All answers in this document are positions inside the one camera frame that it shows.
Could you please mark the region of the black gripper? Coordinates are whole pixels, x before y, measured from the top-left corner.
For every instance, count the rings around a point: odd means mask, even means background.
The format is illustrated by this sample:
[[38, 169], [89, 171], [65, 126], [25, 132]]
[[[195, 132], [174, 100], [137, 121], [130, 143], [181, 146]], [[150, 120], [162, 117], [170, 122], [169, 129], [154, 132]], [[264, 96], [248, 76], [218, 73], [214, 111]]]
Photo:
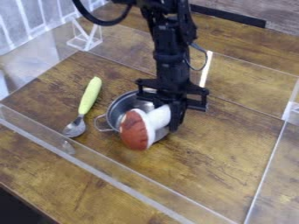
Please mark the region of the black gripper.
[[186, 109], [207, 110], [210, 90], [191, 82], [190, 55], [181, 62], [157, 62], [157, 78], [139, 79], [138, 98], [154, 103], [157, 107], [167, 104], [171, 109], [170, 131], [175, 132], [183, 123]]

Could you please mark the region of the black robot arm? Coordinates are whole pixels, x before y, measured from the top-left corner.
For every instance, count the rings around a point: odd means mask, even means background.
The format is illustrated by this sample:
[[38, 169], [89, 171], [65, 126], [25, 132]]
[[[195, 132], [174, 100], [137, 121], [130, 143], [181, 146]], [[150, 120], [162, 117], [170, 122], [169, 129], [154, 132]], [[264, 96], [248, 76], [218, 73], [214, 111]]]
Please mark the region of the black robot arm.
[[115, 4], [137, 6], [147, 21], [154, 40], [157, 78], [139, 79], [138, 98], [159, 108], [171, 109], [167, 124], [175, 132], [183, 123], [187, 109], [207, 110], [210, 90], [191, 82], [190, 46], [197, 47], [197, 25], [193, 21], [189, 0], [113, 0]]

